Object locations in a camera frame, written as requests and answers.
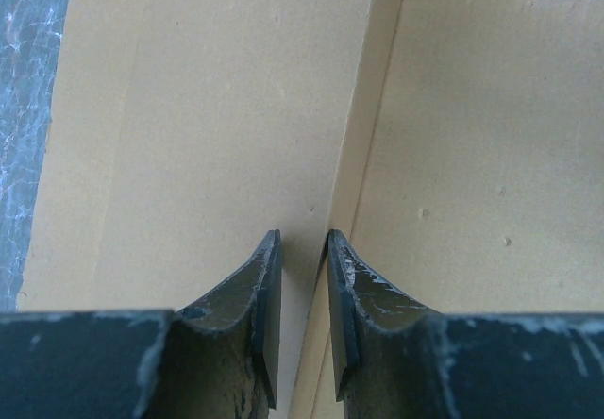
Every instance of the open cardboard box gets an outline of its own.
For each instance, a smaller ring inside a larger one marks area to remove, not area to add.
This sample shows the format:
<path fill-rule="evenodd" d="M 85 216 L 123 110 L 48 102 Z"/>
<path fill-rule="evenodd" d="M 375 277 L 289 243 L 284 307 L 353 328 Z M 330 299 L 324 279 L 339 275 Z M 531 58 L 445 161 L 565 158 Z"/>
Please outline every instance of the open cardboard box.
<path fill-rule="evenodd" d="M 342 416 L 331 227 L 436 310 L 602 310 L 603 55 L 603 0 L 70 0 L 20 310 L 181 308 L 278 227 L 292 418 Z"/>

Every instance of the cardboard box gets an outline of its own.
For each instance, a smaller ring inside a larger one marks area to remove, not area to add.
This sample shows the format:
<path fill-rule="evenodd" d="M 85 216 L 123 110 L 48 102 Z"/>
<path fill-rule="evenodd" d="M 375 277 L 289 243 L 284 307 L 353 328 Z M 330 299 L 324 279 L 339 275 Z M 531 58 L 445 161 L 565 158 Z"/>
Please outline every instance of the cardboard box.
<path fill-rule="evenodd" d="M 278 227 L 272 417 L 295 419 L 342 415 L 330 227 L 437 310 L 604 309 L 602 15 L 71 0 L 20 309 L 177 309 Z"/>

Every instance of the marble pattern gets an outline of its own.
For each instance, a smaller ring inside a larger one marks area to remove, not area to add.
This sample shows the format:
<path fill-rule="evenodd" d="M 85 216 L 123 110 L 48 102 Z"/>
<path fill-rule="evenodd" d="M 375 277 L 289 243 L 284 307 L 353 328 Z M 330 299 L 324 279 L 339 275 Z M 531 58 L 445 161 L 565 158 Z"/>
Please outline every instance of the marble pattern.
<path fill-rule="evenodd" d="M 0 0 L 0 311 L 17 307 L 68 0 Z"/>

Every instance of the blue marbled surface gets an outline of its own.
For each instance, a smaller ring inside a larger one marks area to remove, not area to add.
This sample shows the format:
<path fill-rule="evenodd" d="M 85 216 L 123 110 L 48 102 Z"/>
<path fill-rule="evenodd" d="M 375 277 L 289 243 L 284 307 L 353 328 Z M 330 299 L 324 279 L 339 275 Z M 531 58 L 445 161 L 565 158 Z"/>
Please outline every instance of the blue marbled surface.
<path fill-rule="evenodd" d="M 16 310 L 68 0 L 0 0 L 0 311 Z"/>

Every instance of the black plastic part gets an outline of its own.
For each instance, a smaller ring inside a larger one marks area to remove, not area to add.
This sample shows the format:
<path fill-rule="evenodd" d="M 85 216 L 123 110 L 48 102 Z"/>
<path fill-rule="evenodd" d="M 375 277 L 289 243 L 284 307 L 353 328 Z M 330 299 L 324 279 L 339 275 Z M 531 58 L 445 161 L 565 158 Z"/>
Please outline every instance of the black plastic part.
<path fill-rule="evenodd" d="M 0 315 L 0 417 L 266 418 L 277 396 L 281 244 L 181 312 Z"/>
<path fill-rule="evenodd" d="M 341 232 L 328 241 L 347 418 L 604 417 L 604 315 L 442 315 L 367 266 Z"/>

